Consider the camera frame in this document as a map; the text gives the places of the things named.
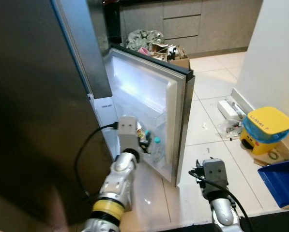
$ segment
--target floor tile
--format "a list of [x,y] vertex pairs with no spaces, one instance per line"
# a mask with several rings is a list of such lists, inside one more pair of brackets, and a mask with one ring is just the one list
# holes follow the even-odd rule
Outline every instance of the floor tile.
[[240,76],[240,73],[241,73],[241,69],[242,69],[242,67],[229,68],[228,71],[230,71],[231,74],[233,74],[234,77],[236,77],[238,79]]
[[199,185],[173,187],[164,182],[171,224],[176,227],[212,222],[210,204],[203,198]]
[[198,97],[197,97],[196,93],[193,91],[192,101],[196,101],[196,100],[198,100]]
[[200,101],[192,101],[185,145],[221,141]]
[[237,52],[215,56],[215,58],[224,65],[225,68],[241,67],[244,62],[246,52]]
[[279,209],[274,198],[257,172],[260,166],[253,163],[253,158],[248,150],[241,148],[241,141],[225,141],[225,144],[239,165],[249,185],[253,189],[264,211],[270,212]]
[[[195,185],[195,178],[189,175],[188,171],[195,167],[196,160],[198,159],[199,162],[202,163],[203,160],[210,159],[210,157],[219,158],[224,161],[229,182],[228,188],[238,198],[246,212],[248,214],[262,212],[262,208],[257,198],[255,197],[248,182],[246,181],[244,175],[228,151],[224,142],[215,142],[185,147],[181,179],[179,184],[180,190],[183,191],[186,186]],[[199,201],[199,193],[196,191],[194,193],[194,198],[190,197],[190,199],[186,199],[187,201],[190,201],[190,204],[188,204],[189,207],[192,207],[192,205],[197,205]]]
[[170,224],[162,178],[148,165],[137,166],[134,208],[123,215],[122,232],[152,231]]
[[196,73],[194,91],[199,99],[229,96],[237,79],[227,70]]
[[204,109],[206,110],[207,114],[209,115],[211,121],[213,122],[214,126],[216,127],[218,133],[222,137],[223,140],[229,140],[229,136],[226,135],[226,132],[223,129],[222,123],[226,121],[222,113],[217,108],[217,104],[219,101],[230,99],[234,101],[231,96],[227,97],[220,97],[220,98],[210,98],[200,100],[201,104],[203,105]]
[[225,68],[214,56],[190,59],[190,63],[195,73]]

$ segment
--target cabinet drawer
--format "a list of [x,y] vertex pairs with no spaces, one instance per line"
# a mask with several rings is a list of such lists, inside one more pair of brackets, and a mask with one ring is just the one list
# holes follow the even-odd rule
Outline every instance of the cabinet drawer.
[[165,1],[163,3],[164,18],[173,18],[201,13],[202,0]]
[[127,36],[137,29],[163,31],[162,3],[124,6],[123,14]]
[[196,53],[198,36],[165,40],[166,44],[180,45],[186,54]]
[[164,19],[165,39],[198,35],[200,16]]

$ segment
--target blue tray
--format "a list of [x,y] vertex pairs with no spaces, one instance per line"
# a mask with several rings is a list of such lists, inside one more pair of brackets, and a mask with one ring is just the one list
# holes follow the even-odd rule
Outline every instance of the blue tray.
[[289,161],[262,167],[258,173],[278,206],[289,205]]

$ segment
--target clutter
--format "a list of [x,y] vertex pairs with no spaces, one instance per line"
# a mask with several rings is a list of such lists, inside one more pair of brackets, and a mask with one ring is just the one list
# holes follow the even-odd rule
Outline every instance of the clutter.
[[138,29],[128,34],[127,48],[138,51],[144,47],[149,51],[152,51],[152,43],[162,43],[164,41],[164,35],[157,30],[143,30]]
[[172,51],[172,53],[171,53],[172,56],[170,56],[170,57],[168,56],[168,62],[170,64],[175,64],[175,65],[181,66],[183,68],[190,69],[191,65],[189,62],[189,57],[185,53],[184,49],[181,48],[180,46],[176,46],[175,55],[173,52],[174,51]]
[[274,152],[274,151],[268,152],[268,156],[269,156],[270,158],[272,158],[273,160],[277,160],[277,159],[279,158],[278,153],[276,153],[276,152]]
[[289,161],[262,167],[259,175],[280,208],[289,208]]
[[146,49],[145,47],[140,48],[138,50],[138,52],[141,54],[147,55],[147,56],[151,56],[151,52],[148,49]]
[[267,163],[267,162],[264,162],[260,159],[254,159],[254,163],[261,166],[261,167],[265,167],[265,166],[268,166],[270,165],[270,163]]
[[154,57],[155,59],[167,62],[167,53],[152,52],[152,57]]
[[201,127],[207,131],[207,130],[208,130],[208,128],[206,127],[206,125],[207,125],[207,123],[206,123],[206,122],[204,122],[204,123],[201,125]]
[[217,108],[226,119],[242,120],[246,117],[240,106],[229,99],[219,101]]
[[164,36],[157,30],[135,30],[128,35],[127,48],[141,54],[190,69],[189,57],[179,45],[163,44]]
[[289,117],[274,107],[250,112],[243,120],[240,140],[252,153],[260,155],[273,150],[289,134]]
[[224,138],[236,138],[242,131],[242,124],[235,119],[227,119],[221,124],[217,125],[217,131]]

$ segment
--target water bottle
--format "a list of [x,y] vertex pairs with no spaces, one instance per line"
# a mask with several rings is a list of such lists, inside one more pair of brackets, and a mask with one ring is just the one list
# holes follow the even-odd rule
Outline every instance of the water bottle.
[[154,144],[152,148],[152,157],[154,162],[158,162],[163,157],[163,149],[160,143],[160,138],[154,138]]

